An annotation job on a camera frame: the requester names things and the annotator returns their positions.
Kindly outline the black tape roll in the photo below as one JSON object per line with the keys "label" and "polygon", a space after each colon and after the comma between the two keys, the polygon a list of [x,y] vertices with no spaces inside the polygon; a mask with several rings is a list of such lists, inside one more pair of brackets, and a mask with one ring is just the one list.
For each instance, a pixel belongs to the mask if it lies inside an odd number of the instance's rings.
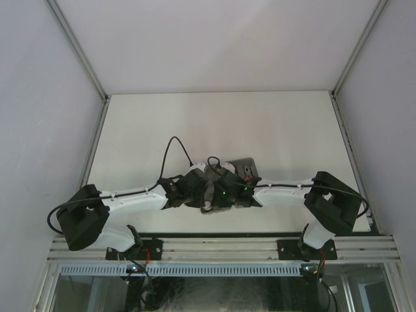
{"label": "black tape roll", "polygon": [[213,207],[211,206],[211,202],[209,202],[209,201],[206,201],[204,203],[204,206],[201,208],[203,213],[209,213],[209,212],[212,211],[212,209],[213,209]]}

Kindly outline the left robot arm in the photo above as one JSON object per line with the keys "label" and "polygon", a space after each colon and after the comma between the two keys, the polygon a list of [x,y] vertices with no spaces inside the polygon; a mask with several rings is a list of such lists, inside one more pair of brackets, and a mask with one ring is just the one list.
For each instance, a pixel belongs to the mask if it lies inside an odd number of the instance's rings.
{"label": "left robot arm", "polygon": [[73,252],[110,248],[129,260],[137,259],[144,243],[128,217],[182,205],[203,207],[208,184],[205,167],[196,163],[185,175],[160,178],[152,187],[101,192],[94,184],[86,185],[55,208],[59,233]]}

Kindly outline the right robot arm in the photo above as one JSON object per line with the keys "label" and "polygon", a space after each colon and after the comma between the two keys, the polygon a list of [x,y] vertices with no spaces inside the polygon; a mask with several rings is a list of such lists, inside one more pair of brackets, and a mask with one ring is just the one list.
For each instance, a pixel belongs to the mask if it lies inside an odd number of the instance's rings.
{"label": "right robot arm", "polygon": [[314,217],[297,242],[300,257],[310,261],[324,252],[336,236],[352,233],[356,220],[366,215],[369,202],[341,180],[325,171],[304,182],[266,182],[260,177],[247,180],[225,167],[215,169],[211,206],[235,207],[304,206]]}

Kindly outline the red black pliers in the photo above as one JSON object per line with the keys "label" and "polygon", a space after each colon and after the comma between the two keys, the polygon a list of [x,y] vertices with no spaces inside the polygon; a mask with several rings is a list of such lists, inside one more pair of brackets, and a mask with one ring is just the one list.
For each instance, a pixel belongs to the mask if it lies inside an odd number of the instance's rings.
{"label": "red black pliers", "polygon": [[244,180],[248,181],[251,178],[253,178],[253,172],[252,172],[252,168],[250,166],[245,165],[244,166]]}

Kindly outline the grey plastic tool case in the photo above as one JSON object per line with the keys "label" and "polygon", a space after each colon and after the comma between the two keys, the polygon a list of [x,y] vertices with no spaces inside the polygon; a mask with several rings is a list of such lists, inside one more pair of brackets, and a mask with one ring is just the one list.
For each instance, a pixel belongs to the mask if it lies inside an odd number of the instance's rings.
{"label": "grey plastic tool case", "polygon": [[209,182],[200,209],[204,215],[230,210],[232,207],[259,207],[254,199],[254,187],[260,182],[252,158],[221,162],[218,157],[207,158],[205,170]]}

